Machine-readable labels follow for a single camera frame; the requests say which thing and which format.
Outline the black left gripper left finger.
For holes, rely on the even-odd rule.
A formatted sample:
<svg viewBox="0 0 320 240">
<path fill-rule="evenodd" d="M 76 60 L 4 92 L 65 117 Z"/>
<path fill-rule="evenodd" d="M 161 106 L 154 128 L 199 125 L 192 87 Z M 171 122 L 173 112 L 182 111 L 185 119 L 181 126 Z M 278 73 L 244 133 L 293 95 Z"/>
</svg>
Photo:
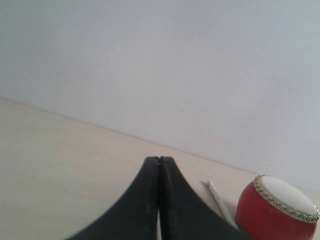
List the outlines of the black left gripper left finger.
<svg viewBox="0 0 320 240">
<path fill-rule="evenodd" d="M 156 240 L 159 157 L 145 158 L 123 195 L 70 240 Z"/>
</svg>

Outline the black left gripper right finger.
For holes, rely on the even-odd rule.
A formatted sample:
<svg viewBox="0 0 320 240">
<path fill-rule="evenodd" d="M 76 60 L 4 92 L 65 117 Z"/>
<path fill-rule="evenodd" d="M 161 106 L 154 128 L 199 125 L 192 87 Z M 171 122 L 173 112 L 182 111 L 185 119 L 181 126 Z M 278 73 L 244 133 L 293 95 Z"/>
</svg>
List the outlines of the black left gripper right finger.
<svg viewBox="0 0 320 240">
<path fill-rule="evenodd" d="M 163 240 L 249 240 L 192 189 L 172 157 L 159 158 L 159 219 Z"/>
</svg>

